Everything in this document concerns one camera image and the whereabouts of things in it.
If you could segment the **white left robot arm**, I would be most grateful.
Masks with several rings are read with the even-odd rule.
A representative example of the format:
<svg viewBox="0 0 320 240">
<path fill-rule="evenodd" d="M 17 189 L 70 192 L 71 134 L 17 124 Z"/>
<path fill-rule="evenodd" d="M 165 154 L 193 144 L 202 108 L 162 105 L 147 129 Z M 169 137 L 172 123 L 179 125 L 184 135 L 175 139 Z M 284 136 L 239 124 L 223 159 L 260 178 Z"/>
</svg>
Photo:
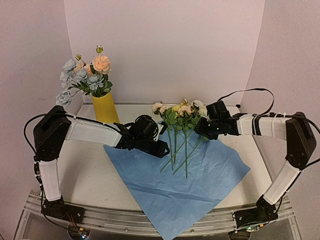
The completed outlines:
<svg viewBox="0 0 320 240">
<path fill-rule="evenodd" d="M 43 114 L 33 129 L 34 172 L 44 200 L 44 216 L 60 220 L 82 221 L 84 209 L 66 204 L 61 194 L 58 158 L 65 141 L 102 144 L 121 150 L 139 150 L 156 158 L 170 153 L 168 144 L 159 139 L 167 125 L 156 123 L 149 115 L 140 115 L 134 122 L 105 123 L 70 115 L 60 105 Z"/>
</svg>

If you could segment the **blue wrapping paper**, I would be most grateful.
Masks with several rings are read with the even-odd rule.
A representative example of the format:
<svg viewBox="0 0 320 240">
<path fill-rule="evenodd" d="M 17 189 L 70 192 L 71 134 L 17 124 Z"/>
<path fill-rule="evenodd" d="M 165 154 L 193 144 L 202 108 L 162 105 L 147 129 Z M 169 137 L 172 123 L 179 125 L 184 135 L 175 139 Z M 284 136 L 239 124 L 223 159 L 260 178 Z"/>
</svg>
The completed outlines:
<svg viewBox="0 0 320 240">
<path fill-rule="evenodd" d="M 192 133 L 188 152 L 200 135 Z M 120 178 L 165 240 L 172 240 L 216 207 L 245 177 L 250 168 L 239 154 L 219 140 L 203 140 L 185 168 L 173 173 L 167 155 L 157 158 L 140 150 L 106 146 Z"/>
</svg>

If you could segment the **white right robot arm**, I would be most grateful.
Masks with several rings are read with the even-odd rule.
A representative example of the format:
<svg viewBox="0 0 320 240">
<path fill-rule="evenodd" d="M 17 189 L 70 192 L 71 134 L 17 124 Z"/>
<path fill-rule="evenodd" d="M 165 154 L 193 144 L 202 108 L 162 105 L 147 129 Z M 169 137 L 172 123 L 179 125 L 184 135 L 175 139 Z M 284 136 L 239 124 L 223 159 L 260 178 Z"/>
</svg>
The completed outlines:
<svg viewBox="0 0 320 240">
<path fill-rule="evenodd" d="M 312 165 L 310 158 L 317 146 L 312 131 L 314 123 L 301 111 L 295 114 L 239 112 L 232 115 L 221 100 L 208 105 L 206 110 L 207 115 L 201 117 L 195 131 L 209 140 L 230 135 L 267 138 L 282 143 L 285 149 L 283 165 L 270 186 L 255 207 L 233 214 L 240 227 L 276 220 L 284 196 L 301 173 Z"/>
</svg>

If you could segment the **bouquet of roses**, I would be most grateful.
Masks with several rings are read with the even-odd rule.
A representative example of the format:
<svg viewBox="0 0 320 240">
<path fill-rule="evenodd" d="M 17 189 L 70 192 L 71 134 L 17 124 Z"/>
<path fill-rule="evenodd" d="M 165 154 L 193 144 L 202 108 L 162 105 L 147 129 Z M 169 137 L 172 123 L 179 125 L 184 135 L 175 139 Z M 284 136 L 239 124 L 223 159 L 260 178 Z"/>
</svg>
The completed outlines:
<svg viewBox="0 0 320 240">
<path fill-rule="evenodd" d="M 170 148 L 170 160 L 162 167 L 162 171 L 171 165 L 174 174 L 185 168 L 185 177 L 188 178 L 189 158 L 205 139 L 203 136 L 195 147 L 188 152 L 188 139 L 195 132 L 196 126 L 202 118 L 208 119 L 206 106 L 200 100 L 188 102 L 185 98 L 177 105 L 165 105 L 163 102 L 153 104 L 152 113 L 159 115 L 167 125 L 167 136 Z"/>
</svg>

